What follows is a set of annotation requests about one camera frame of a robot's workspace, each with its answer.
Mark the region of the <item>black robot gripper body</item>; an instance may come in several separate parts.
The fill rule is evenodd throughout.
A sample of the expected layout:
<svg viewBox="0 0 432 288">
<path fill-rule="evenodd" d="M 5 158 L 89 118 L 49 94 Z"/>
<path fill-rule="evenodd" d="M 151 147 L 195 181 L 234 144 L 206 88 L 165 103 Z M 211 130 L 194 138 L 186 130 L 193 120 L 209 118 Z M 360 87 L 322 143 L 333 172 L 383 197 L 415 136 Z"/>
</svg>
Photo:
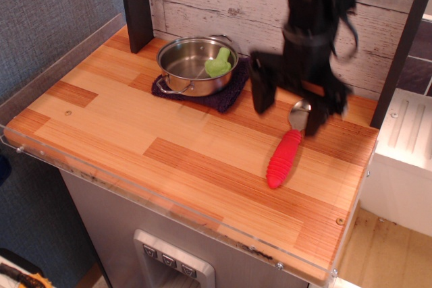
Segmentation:
<svg viewBox="0 0 432 288">
<path fill-rule="evenodd" d="M 297 28 L 284 28 L 284 48 L 281 54 L 259 50 L 250 52 L 250 63 L 259 60 L 271 70 L 276 88 L 280 87 L 306 98 L 309 94 L 338 97 L 341 114 L 348 105 L 352 93 L 332 72 L 329 58 L 334 52 L 337 30 L 330 28 L 323 33 L 312 34 Z"/>
</svg>

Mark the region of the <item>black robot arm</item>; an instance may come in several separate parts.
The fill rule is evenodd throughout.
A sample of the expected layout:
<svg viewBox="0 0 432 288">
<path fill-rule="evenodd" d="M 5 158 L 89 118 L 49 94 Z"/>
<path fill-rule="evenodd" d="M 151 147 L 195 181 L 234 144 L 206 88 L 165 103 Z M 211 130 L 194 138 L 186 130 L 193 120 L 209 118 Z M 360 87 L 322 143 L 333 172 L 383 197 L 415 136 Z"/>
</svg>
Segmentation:
<svg viewBox="0 0 432 288">
<path fill-rule="evenodd" d="M 330 57 L 339 23 L 348 22 L 356 0 L 288 0 L 288 7 L 282 54 L 250 54 L 254 109 L 264 113 L 274 103 L 277 88 L 301 96 L 311 105 L 305 134 L 314 136 L 329 116 L 345 111 L 352 93 L 333 74 Z"/>
</svg>

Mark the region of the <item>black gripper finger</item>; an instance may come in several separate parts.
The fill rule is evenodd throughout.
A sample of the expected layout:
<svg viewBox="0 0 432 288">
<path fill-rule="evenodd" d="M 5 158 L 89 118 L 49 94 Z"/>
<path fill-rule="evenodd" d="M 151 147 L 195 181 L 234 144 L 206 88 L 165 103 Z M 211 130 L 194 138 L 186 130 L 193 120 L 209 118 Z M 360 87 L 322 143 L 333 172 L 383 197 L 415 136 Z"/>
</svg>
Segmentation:
<svg viewBox="0 0 432 288">
<path fill-rule="evenodd" d="M 306 122 L 305 136 L 315 136 L 329 116 L 341 113 L 341 100 L 338 97 L 309 94 L 306 100 L 310 104 L 310 112 Z"/>
<path fill-rule="evenodd" d="M 263 114 L 275 101 L 276 83 L 271 70 L 263 67 L 259 60 L 252 60 L 249 67 L 254 109 Z"/>
</svg>

